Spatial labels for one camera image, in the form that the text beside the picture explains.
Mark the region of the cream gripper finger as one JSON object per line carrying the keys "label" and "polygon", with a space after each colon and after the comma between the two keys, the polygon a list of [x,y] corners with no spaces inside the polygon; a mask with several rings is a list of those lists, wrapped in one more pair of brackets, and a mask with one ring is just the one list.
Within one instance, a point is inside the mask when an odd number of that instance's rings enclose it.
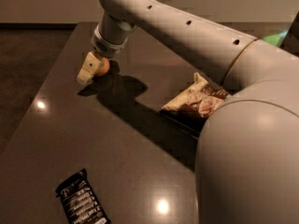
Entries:
{"label": "cream gripper finger", "polygon": [[102,59],[103,58],[95,51],[90,51],[78,73],[77,82],[81,85],[89,83],[95,76],[95,73],[99,70],[99,66],[102,64]]}

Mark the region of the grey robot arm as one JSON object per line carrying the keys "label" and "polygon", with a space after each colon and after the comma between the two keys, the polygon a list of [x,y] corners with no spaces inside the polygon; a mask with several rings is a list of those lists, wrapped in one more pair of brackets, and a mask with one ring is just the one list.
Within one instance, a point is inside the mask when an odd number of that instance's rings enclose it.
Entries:
{"label": "grey robot arm", "polygon": [[299,59],[157,0],[99,2],[99,55],[118,54],[140,27],[233,92],[197,145],[199,223],[299,224]]}

